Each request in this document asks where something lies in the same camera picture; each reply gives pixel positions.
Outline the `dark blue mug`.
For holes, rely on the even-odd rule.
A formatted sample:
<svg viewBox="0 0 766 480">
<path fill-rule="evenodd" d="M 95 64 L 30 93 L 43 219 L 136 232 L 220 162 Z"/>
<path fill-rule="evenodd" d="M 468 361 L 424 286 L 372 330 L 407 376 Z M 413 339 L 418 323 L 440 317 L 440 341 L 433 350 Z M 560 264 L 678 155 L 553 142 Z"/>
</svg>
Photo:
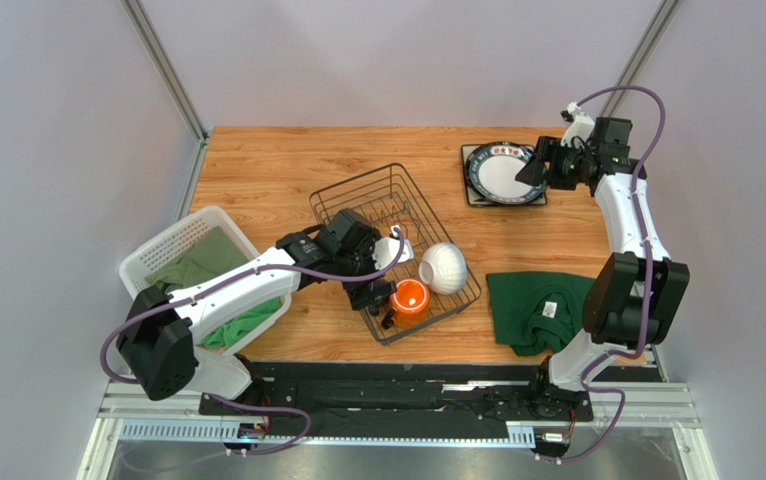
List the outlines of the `dark blue mug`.
<svg viewBox="0 0 766 480">
<path fill-rule="evenodd" d="M 370 301 L 370 303 L 365 307 L 364 311 L 370 316 L 370 317 L 381 317 L 385 316 L 388 311 L 390 310 L 389 306 L 389 297 L 384 296 L 380 298 L 375 298 Z"/>
</svg>

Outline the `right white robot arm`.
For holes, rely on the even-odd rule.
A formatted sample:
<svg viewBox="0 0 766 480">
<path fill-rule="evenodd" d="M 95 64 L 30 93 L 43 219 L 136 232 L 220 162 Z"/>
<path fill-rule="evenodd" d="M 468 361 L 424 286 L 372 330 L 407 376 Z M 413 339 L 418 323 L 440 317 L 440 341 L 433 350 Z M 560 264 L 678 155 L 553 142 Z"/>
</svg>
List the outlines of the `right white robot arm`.
<svg viewBox="0 0 766 480">
<path fill-rule="evenodd" d="M 647 203 L 643 163 L 630 156 L 632 124 L 599 117 L 575 120 L 563 137 L 538 139 L 519 183 L 589 188 L 602 212 L 610 254 L 582 307 L 582 330 L 543 362 L 529 405 L 551 418 L 578 408 L 587 384 L 617 357 L 637 357 L 664 341 L 690 281 L 687 265 L 671 259 Z"/>
</svg>

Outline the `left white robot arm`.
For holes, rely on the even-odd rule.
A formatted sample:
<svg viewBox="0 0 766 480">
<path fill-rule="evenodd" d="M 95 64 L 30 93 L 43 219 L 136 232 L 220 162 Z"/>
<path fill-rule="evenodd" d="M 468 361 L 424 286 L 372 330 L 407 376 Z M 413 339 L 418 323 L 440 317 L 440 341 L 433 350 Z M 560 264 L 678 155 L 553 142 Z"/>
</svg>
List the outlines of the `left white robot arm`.
<svg viewBox="0 0 766 480">
<path fill-rule="evenodd" d="M 353 310 L 377 309 L 396 290 L 386 274 L 413 257 L 400 225 L 381 232 L 342 209 L 212 280 L 169 293 L 156 286 L 142 290 L 127 320 L 104 341 L 100 358 L 116 348 L 132 373 L 127 383 L 152 401 L 183 390 L 234 400 L 253 384 L 253 375 L 231 351 L 203 348 L 208 335 L 254 307 L 324 281 L 341 283 Z"/>
</svg>

